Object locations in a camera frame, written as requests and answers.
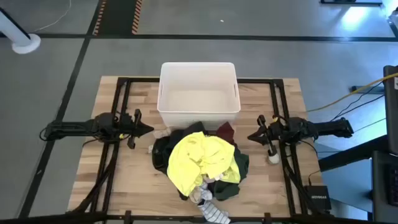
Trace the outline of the beige sock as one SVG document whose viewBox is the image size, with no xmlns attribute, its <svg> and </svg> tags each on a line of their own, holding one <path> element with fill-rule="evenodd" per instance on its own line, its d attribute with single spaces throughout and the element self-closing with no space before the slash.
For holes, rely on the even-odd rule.
<svg viewBox="0 0 398 224">
<path fill-rule="evenodd" d="M 160 139 L 160 138 L 169 136 L 171 132 L 172 132 L 172 131 L 171 131 L 170 128 L 161 129 L 161 130 L 154 130 L 153 136 L 154 136 L 156 139 Z"/>
</svg>

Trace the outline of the black garment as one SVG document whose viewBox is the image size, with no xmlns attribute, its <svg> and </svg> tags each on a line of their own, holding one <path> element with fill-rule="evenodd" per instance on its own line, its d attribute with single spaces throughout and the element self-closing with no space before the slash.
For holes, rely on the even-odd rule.
<svg viewBox="0 0 398 224">
<path fill-rule="evenodd" d="M 185 129 L 173 129 L 171 130 L 169 136 L 155 139 L 152 145 L 152 164 L 154 169 L 160 171 L 161 173 L 167 175 L 167 168 L 169 166 L 169 157 L 174 149 L 174 147 L 179 143 L 184 137 L 192 133 L 204 132 L 207 134 L 203 123 L 201 121 L 191 124 Z"/>
</svg>

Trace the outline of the black metal table frame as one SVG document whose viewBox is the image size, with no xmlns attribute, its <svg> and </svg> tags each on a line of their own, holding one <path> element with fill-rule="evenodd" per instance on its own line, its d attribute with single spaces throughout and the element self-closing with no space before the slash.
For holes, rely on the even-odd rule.
<svg viewBox="0 0 398 224">
<path fill-rule="evenodd" d="M 114 99 L 111 113 L 127 113 L 127 100 L 132 83 L 134 82 L 159 82 L 159 78 L 150 77 L 119 77 L 116 82 Z M 99 170 L 94 187 L 79 206 L 61 215 L 49 215 L 41 217 L 30 217 L 29 207 L 34 200 L 34 193 L 29 192 L 27 201 L 22 206 L 19 218 L 0 220 L 0 224 L 91 224 L 96 222 L 106 222 L 108 220 L 122 220 L 124 224 L 133 224 L 136 220 L 159 220 L 159 221 L 180 221 L 203 223 L 203 217 L 189 216 L 145 216 L 132 215 L 131 211 L 126 211 L 124 215 L 108 214 L 108 205 L 111 197 L 110 189 L 106 189 L 104 195 L 103 209 L 98 211 L 96 205 L 99 198 L 101 187 L 104 183 L 111 184 L 116 170 L 117 156 L 120 142 L 116 144 L 104 143 L 103 152 L 99 162 Z M 262 224 L 273 224 L 274 222 L 289 222 L 297 224 L 390 224 L 383 222 L 371 222 L 364 220 L 354 220 L 347 218 L 336 218 L 330 214 L 322 213 L 317 209 L 311 198 L 304 191 L 303 185 L 299 183 L 298 160 L 293 158 L 294 166 L 288 163 L 283 164 L 284 177 L 287 184 L 288 206 L 290 216 L 285 218 L 273 218 L 270 213 L 265 213 L 262 217 L 233 217 L 232 222 L 261 222 Z"/>
</svg>

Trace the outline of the black network switch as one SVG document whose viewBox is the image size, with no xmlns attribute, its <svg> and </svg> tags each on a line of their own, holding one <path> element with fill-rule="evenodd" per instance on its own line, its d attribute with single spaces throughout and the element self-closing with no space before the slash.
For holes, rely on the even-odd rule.
<svg viewBox="0 0 398 224">
<path fill-rule="evenodd" d="M 306 185 L 304 189 L 309 194 L 312 202 L 317 208 L 331 210 L 330 196 L 325 185 Z"/>
</svg>

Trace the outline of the black orange-striped floor mat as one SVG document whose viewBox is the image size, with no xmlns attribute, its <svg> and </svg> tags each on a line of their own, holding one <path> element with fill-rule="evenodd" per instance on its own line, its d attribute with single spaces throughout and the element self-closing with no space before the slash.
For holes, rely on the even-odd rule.
<svg viewBox="0 0 398 224">
<path fill-rule="evenodd" d="M 143 0 L 100 0 L 92 34 L 136 35 Z"/>
</svg>

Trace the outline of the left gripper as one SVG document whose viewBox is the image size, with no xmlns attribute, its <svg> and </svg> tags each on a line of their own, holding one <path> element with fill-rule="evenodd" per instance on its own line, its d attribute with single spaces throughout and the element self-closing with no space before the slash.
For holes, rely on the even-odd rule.
<svg viewBox="0 0 398 224">
<path fill-rule="evenodd" d="M 130 149 L 134 149 L 136 146 L 135 138 L 136 138 L 136 129 L 138 122 L 141 120 L 142 113 L 140 109 L 135 109 L 134 115 L 131 116 L 129 113 L 123 113 L 119 116 L 119 128 L 120 135 L 119 138 L 121 141 L 127 139 L 127 146 Z M 150 133 L 154 130 L 154 127 L 149 126 L 148 124 L 140 122 L 142 128 L 139 129 L 139 137 Z"/>
</svg>

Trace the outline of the yellow shirt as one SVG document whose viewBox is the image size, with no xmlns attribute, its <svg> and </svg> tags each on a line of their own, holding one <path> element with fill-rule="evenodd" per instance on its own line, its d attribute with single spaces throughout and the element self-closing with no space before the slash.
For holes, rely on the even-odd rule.
<svg viewBox="0 0 398 224">
<path fill-rule="evenodd" d="M 234 158 L 235 147 L 217 136 L 191 133 L 173 148 L 167 176 L 184 196 L 203 183 L 203 176 L 238 184 L 241 174 Z"/>
</svg>

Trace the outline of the black desk unit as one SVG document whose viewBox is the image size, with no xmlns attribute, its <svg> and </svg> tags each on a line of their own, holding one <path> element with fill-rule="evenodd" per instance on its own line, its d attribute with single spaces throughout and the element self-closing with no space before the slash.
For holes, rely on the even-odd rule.
<svg viewBox="0 0 398 224">
<path fill-rule="evenodd" d="M 398 169 L 398 157 L 379 151 L 372 156 L 373 220 L 398 224 L 398 206 L 389 204 L 389 169 Z"/>
</svg>

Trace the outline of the grey striped sock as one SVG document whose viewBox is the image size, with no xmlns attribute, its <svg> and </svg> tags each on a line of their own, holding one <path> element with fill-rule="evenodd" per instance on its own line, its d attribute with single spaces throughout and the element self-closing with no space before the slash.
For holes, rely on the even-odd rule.
<svg viewBox="0 0 398 224">
<path fill-rule="evenodd" d="M 203 200 L 197 207 L 208 222 L 217 224 L 229 224 L 231 222 L 228 213 L 217 208 L 211 201 Z"/>
</svg>

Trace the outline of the maroon garment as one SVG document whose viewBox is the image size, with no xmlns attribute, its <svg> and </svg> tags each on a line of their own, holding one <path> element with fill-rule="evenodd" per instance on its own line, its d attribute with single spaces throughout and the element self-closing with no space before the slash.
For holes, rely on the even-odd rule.
<svg viewBox="0 0 398 224">
<path fill-rule="evenodd" d="M 234 141 L 234 129 L 228 122 L 225 122 L 216 130 L 216 136 L 233 146 L 237 146 Z"/>
</svg>

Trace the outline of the white plastic laundry basket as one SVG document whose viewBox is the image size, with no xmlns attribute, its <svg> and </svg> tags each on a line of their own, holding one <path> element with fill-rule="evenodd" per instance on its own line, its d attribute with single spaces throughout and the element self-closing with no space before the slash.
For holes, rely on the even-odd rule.
<svg viewBox="0 0 398 224">
<path fill-rule="evenodd" d="M 157 110 L 167 127 L 201 121 L 206 129 L 232 123 L 241 111 L 231 62 L 165 62 L 160 69 Z"/>
</svg>

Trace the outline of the dark green garment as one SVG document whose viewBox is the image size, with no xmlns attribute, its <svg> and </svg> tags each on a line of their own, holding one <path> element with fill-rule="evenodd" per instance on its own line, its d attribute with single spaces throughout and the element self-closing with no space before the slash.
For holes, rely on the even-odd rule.
<svg viewBox="0 0 398 224">
<path fill-rule="evenodd" d="M 237 163 L 241 180 L 237 184 L 221 180 L 209 183 L 208 190 L 218 201 L 224 201 L 236 196 L 240 191 L 239 184 L 247 177 L 249 171 L 249 156 L 242 154 L 237 144 L 234 144 L 234 147 L 234 159 Z"/>
</svg>

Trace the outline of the light grey sock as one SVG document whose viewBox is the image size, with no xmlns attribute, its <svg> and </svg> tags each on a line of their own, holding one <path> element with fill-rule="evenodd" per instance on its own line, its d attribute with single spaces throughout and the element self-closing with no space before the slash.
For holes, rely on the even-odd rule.
<svg viewBox="0 0 398 224">
<path fill-rule="evenodd" d="M 204 182 L 203 184 L 196 186 L 189 195 L 190 200 L 198 204 L 202 200 L 211 200 L 213 198 L 212 192 L 208 189 L 208 184 Z"/>
</svg>

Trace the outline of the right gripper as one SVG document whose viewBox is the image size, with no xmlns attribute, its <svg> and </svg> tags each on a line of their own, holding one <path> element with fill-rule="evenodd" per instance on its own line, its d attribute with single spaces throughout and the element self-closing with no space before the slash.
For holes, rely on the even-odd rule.
<svg viewBox="0 0 398 224">
<path fill-rule="evenodd" d="M 287 128 L 282 124 L 282 121 L 285 121 L 285 118 L 275 114 L 272 116 L 272 122 L 267 125 L 264 115 L 259 115 L 257 118 L 259 128 L 257 131 L 250 134 L 248 139 L 261 145 L 268 145 L 268 152 L 277 152 L 277 149 L 272 142 L 279 140 L 282 135 L 287 132 Z"/>
</svg>

